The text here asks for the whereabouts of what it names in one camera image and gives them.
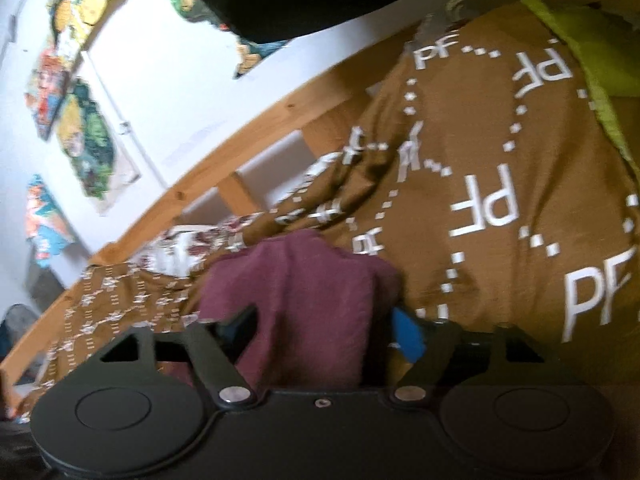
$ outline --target patterned brown fabric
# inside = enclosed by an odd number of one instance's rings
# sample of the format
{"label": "patterned brown fabric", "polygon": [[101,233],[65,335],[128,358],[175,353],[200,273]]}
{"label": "patterned brown fabric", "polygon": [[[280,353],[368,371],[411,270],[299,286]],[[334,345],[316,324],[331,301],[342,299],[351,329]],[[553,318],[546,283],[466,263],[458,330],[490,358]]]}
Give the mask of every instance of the patterned brown fabric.
{"label": "patterned brown fabric", "polygon": [[[514,322],[610,393],[640,375],[639,199],[593,108],[567,46],[523,4],[493,10],[404,56],[343,152],[229,235],[203,267],[226,250],[318,228],[336,246],[400,269],[418,316],[449,317],[468,330]],[[88,294],[104,289],[106,271],[96,272]],[[124,274],[120,304],[131,302],[142,274],[111,272]],[[146,317],[131,312],[127,322],[152,316],[162,298],[181,298],[188,284],[168,289],[168,278],[151,275],[142,282],[151,295]],[[102,316],[113,308],[109,293],[94,301]],[[172,305],[158,313],[170,316]],[[82,312],[72,313],[69,335],[79,333]],[[94,345],[113,336],[109,325],[95,330]],[[86,338],[75,339],[76,363],[89,352]],[[70,368],[57,366],[55,378]],[[621,410],[640,394],[610,398]],[[624,417],[624,460],[610,460],[619,478],[632,478],[627,458],[640,419]]]}

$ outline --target purple fabric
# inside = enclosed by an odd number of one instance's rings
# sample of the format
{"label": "purple fabric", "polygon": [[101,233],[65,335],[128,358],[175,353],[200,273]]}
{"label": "purple fabric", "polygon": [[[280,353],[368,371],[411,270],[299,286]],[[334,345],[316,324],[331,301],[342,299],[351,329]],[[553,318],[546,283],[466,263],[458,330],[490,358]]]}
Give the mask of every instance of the purple fabric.
{"label": "purple fabric", "polygon": [[236,363],[252,387],[351,388],[362,382],[369,334],[381,332],[401,291],[398,272],[376,256],[350,254],[313,230],[269,238],[220,258],[200,317],[220,320],[250,303],[258,331]]}

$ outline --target wooden headboard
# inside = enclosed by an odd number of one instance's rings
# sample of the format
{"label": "wooden headboard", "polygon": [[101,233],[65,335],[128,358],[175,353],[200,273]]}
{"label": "wooden headboard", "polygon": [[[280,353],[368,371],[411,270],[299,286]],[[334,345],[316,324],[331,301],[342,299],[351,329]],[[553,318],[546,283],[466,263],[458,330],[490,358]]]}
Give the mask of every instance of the wooden headboard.
{"label": "wooden headboard", "polygon": [[[415,25],[366,48],[287,95],[238,130],[182,177],[116,242],[94,254],[92,264],[128,260],[143,244],[180,220],[183,210],[217,187],[229,210],[237,215],[260,211],[237,173],[238,168],[272,144],[301,130],[315,156],[340,150],[351,126],[369,103],[366,89],[384,78],[414,34]],[[14,384],[37,354],[60,332],[65,310],[79,284],[66,291],[42,314],[0,364],[7,405],[20,395]]]}

